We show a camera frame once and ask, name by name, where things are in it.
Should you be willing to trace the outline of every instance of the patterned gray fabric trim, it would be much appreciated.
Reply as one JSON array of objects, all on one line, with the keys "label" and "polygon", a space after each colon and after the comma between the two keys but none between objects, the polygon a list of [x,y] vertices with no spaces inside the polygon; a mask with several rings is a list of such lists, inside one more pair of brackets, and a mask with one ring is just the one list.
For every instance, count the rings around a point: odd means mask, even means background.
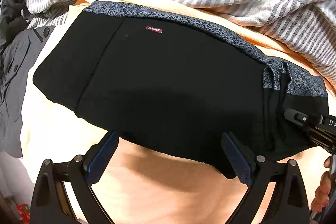
[{"label": "patterned gray fabric trim", "polygon": [[307,70],[282,58],[270,57],[263,54],[257,47],[246,42],[233,31],[218,24],[197,18],[163,12],[145,6],[121,2],[95,1],[83,11],[115,17],[168,20],[196,28],[240,49],[249,57],[265,64],[267,66],[263,75],[263,86],[265,88],[280,90],[281,74],[284,73],[291,78],[286,89],[287,93],[299,96],[327,97],[322,77],[310,75]]}]

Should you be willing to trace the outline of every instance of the blue textured pad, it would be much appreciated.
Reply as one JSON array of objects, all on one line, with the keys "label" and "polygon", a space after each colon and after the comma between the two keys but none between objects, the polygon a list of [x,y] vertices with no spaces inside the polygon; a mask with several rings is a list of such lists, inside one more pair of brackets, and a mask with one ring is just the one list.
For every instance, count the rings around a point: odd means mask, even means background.
[{"label": "blue textured pad", "polygon": [[119,137],[113,132],[101,149],[97,152],[87,168],[86,183],[92,185],[97,183],[103,175],[119,143]]},{"label": "blue textured pad", "polygon": [[253,183],[252,169],[241,151],[227,133],[224,133],[222,136],[222,147],[225,155],[232,165],[232,168],[236,172],[239,181],[246,184],[247,187],[250,187]]}]

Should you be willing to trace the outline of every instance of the bed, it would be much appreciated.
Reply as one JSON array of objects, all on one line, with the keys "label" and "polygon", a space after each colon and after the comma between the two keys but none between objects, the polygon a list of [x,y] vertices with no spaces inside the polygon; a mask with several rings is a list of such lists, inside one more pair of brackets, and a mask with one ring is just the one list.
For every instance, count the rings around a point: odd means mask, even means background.
[{"label": "bed", "polygon": [[[34,182],[44,159],[68,161],[74,155],[85,153],[105,131],[77,118],[64,106],[48,101],[32,82],[38,65],[80,11],[94,0],[25,1],[31,14],[28,29],[56,26],[36,62],[27,70],[22,127],[17,133],[22,149],[19,156]],[[321,75],[328,92],[329,113],[336,115],[334,0],[103,1],[144,5],[222,25],[263,53],[298,64],[312,75]],[[317,147],[294,157],[310,202],[327,156]],[[67,190],[77,216],[83,219],[69,185]],[[237,179],[227,180],[210,165],[158,153],[120,139],[113,160],[93,190],[116,223],[223,223],[246,188]],[[269,199],[270,195],[263,201],[255,223],[262,219]]]}]

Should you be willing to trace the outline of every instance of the maroon label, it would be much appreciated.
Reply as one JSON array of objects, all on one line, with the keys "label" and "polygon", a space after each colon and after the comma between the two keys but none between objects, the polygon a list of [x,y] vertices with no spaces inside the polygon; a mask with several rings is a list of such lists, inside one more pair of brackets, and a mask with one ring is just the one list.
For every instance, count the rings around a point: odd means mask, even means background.
[{"label": "maroon label", "polygon": [[150,31],[154,31],[154,32],[162,33],[162,29],[154,28],[154,27],[150,27],[150,26],[147,26],[147,27],[146,27],[146,30],[150,30]]}]

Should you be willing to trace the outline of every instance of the finger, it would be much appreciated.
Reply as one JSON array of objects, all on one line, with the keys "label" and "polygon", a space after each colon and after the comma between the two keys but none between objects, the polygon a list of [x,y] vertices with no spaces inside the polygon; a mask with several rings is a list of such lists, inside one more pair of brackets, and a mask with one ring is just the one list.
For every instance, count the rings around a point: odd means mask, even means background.
[{"label": "finger", "polygon": [[319,188],[323,194],[325,195],[329,194],[330,188],[331,188],[331,181],[329,179],[329,171],[326,171],[323,173]]},{"label": "finger", "polygon": [[325,207],[329,204],[328,195],[322,193],[320,190],[320,187],[318,187],[315,191],[315,199],[316,199],[316,202],[322,207]]},{"label": "finger", "polygon": [[311,203],[311,210],[314,212],[314,213],[320,213],[322,212],[322,206],[320,205],[320,203],[318,203],[316,201],[316,199],[313,200],[313,202]]},{"label": "finger", "polygon": [[325,160],[325,162],[324,162],[324,164],[323,164],[323,166],[324,166],[325,168],[329,168],[329,167],[330,167],[330,158],[331,158],[331,156]]}]

